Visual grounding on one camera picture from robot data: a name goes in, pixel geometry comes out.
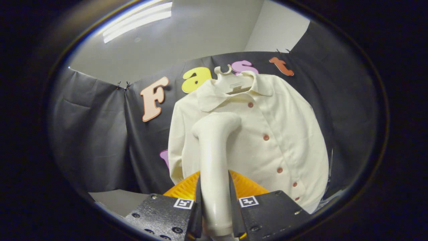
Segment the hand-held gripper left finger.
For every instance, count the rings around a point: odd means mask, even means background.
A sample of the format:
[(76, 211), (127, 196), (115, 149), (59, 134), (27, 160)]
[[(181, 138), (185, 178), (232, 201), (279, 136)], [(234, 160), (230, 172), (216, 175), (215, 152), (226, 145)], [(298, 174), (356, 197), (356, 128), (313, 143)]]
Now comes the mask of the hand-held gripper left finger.
[(165, 194), (152, 193), (124, 220), (143, 234), (168, 241), (195, 241), (202, 236), (200, 172), (185, 178)]

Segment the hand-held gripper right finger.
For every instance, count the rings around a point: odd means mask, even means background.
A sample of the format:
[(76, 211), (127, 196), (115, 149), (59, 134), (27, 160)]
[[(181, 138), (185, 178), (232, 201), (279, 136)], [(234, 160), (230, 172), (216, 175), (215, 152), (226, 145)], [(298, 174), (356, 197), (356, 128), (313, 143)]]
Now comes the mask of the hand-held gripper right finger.
[(229, 186), (233, 234), (238, 241), (284, 241), (311, 219), (283, 191), (269, 192), (232, 170)]

